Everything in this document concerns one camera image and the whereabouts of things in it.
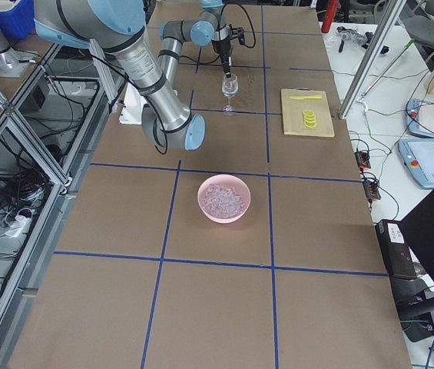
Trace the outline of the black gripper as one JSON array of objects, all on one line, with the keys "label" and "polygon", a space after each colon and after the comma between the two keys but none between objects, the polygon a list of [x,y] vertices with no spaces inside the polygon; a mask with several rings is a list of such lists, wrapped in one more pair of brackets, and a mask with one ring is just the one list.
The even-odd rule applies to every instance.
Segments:
[{"label": "black gripper", "polygon": [[246,40],[244,29],[242,27],[233,27],[232,25],[220,26],[212,39],[214,52],[220,57],[224,76],[226,78],[232,76],[232,41],[235,39],[238,40],[240,45],[245,46]]}]

